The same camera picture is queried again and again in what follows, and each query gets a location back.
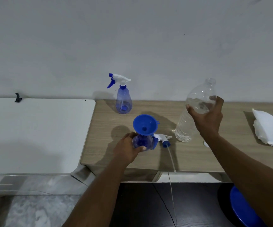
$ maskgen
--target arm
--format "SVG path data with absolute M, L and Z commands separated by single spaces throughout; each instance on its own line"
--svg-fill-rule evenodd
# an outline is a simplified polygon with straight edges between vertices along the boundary
M 62 227 L 109 226 L 124 170 L 146 149 L 132 147 L 134 136 L 132 132 L 119 141 L 113 150 L 114 158 L 85 191 Z
M 232 182 L 267 226 L 273 227 L 273 169 L 252 159 L 218 134 L 223 103 L 224 100 L 217 97 L 215 107 L 207 114 L 198 114 L 190 106 L 187 110 Z

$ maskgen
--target black clip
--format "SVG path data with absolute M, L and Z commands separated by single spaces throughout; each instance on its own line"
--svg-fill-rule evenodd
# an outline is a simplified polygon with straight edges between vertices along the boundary
M 22 98 L 20 98 L 19 93 L 16 93 L 16 95 L 17 95 L 17 98 L 15 100 L 15 103 L 20 103 Z

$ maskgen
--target wooden table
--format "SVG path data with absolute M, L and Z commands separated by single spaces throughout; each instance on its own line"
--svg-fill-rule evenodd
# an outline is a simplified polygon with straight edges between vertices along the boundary
M 112 150 L 126 133 L 134 131 L 132 122 L 137 115 L 149 114 L 160 122 L 156 133 L 173 136 L 170 150 L 177 171 L 224 172 L 212 151 L 203 145 L 203 139 L 196 134 L 187 143 L 180 142 L 173 130 L 184 109 L 182 101 L 133 101 L 129 114 L 118 114 L 115 101 L 98 100 L 94 109 L 81 157 L 81 164 L 87 165 L 98 174 L 112 158 Z M 252 158 L 273 168 L 273 147 L 256 138 L 252 108 L 273 115 L 273 103 L 224 103 L 220 134 Z M 150 180 L 158 171 L 173 171 L 167 149 L 157 145 L 154 150 L 139 153 L 127 168 L 126 180 Z

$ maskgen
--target trigger sprayer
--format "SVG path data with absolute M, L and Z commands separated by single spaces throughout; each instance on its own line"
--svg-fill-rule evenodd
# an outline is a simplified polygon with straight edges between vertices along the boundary
M 116 96 L 116 110 L 120 114 L 127 114 L 132 109 L 132 100 L 126 83 L 131 81 L 131 79 L 112 73 L 109 73 L 109 77 L 111 77 L 111 82 L 107 88 L 110 88 L 115 83 L 119 83 L 119 90 Z

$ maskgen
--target black cable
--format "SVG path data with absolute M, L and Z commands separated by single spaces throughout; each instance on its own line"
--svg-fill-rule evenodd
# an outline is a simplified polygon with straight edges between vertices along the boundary
M 154 189 L 156 190 L 157 194 L 159 195 L 159 197 L 161 198 L 162 202 L 164 203 L 164 205 L 165 205 L 165 207 L 166 207 L 168 213 L 170 214 L 170 217 L 171 217 L 171 219 L 172 219 L 172 222 L 173 222 L 174 227 L 176 227 L 176 226 L 175 226 L 175 223 L 174 223 L 174 220 L 173 220 L 173 218 L 172 218 L 172 215 L 171 215 L 170 211 L 168 210 L 168 208 L 167 208 L 167 206 L 166 206 L 166 203 L 165 203 L 164 200 L 162 199 L 162 197 L 161 197 L 161 195 L 159 194 L 159 192 L 158 192 L 157 188 L 155 187 L 154 183 L 151 183 L 151 184 L 153 185 L 153 187 L 154 187 Z

